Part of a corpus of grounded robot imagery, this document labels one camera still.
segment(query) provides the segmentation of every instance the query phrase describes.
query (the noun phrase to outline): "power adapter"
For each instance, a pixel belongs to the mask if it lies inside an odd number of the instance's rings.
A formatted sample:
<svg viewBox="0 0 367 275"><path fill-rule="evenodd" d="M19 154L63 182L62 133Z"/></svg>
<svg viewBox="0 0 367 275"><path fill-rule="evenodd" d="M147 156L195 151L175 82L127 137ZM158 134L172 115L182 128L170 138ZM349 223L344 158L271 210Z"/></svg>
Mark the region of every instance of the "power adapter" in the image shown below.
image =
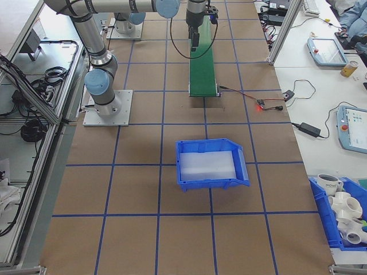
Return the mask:
<svg viewBox="0 0 367 275"><path fill-rule="evenodd" d="M283 93L283 98L285 102L287 102L293 96L294 96L294 92L292 92L291 90L288 90L287 92Z"/></svg>
<svg viewBox="0 0 367 275"><path fill-rule="evenodd" d="M310 136L313 136L314 138L318 138L320 136L321 130L307 123L304 123L304 122L302 122L301 124L292 123L292 125L294 125L301 132L304 132Z"/></svg>
<svg viewBox="0 0 367 275"><path fill-rule="evenodd" d="M20 104L20 103L24 102L24 97L23 97L22 93L19 90L15 90L13 95L11 96L11 100L15 104Z"/></svg>

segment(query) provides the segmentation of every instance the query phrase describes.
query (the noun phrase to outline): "brown paper floor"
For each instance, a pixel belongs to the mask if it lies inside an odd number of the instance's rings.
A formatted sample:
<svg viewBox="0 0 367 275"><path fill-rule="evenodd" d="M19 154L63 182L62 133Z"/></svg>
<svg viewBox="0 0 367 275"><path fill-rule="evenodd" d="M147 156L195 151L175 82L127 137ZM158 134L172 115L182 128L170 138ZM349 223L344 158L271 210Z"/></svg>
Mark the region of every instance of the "brown paper floor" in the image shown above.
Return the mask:
<svg viewBox="0 0 367 275"><path fill-rule="evenodd" d="M213 4L217 82L281 98L254 4ZM183 4L173 36L188 54L184 19ZM131 124L79 121L41 265L51 275L327 275L332 258L287 112L258 111L231 91L189 98L189 63L168 25L149 14L143 41L111 42L115 88L134 90ZM205 138L243 146L250 187L179 189L174 142Z"/></svg>

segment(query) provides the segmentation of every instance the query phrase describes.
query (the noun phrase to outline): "blue plastic bin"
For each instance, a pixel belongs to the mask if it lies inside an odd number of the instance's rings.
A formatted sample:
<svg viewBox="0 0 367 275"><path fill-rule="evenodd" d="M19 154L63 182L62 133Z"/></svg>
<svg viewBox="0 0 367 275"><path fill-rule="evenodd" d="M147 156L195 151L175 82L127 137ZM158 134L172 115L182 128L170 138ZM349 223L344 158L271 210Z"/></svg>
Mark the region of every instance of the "blue plastic bin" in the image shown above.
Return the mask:
<svg viewBox="0 0 367 275"><path fill-rule="evenodd" d="M344 182L343 188L345 191L360 202L363 209L362 217L366 220L367 190L351 181L349 178L340 178L340 180ZM329 246L331 248L340 248L344 251L367 251L366 244L352 245L343 241L337 228L335 214L331 209L325 190L317 184L317 180L315 178L310 178L310 183Z"/></svg>
<svg viewBox="0 0 367 275"><path fill-rule="evenodd" d="M180 168L180 153L204 153L231 151L233 164L235 165L236 178L232 179L204 179L204 180L182 180ZM181 189L186 192L188 189L198 188L218 188L246 185L249 186L249 180L246 170L246 163L243 155L242 146L230 141L229 139L205 139L205 140L183 140L176 142L176 165L177 165L177 183Z"/></svg>

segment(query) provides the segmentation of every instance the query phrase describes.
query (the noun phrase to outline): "keyboard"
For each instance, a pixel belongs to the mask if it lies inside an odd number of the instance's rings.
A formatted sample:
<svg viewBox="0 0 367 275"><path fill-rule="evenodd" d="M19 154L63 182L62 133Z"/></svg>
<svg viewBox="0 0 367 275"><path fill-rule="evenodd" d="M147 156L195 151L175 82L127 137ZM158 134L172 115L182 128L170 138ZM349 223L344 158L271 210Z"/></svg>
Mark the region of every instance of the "keyboard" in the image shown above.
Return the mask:
<svg viewBox="0 0 367 275"><path fill-rule="evenodd" d="M315 17L320 15L320 10L315 0L303 0L302 9L304 15Z"/></svg>

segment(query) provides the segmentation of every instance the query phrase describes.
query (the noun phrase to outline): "green conveyor belt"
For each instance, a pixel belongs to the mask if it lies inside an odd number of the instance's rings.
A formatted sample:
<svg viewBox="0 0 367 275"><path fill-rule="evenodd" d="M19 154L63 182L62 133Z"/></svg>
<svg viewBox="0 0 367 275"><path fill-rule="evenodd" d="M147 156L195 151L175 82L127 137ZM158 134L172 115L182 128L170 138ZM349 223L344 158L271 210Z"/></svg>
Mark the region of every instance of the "green conveyor belt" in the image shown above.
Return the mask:
<svg viewBox="0 0 367 275"><path fill-rule="evenodd" d="M210 20L204 17L204 23L199 27L200 41L196 52L190 51L190 57L203 54L212 42ZM190 60L190 96L218 96L214 72L213 50L198 58Z"/></svg>

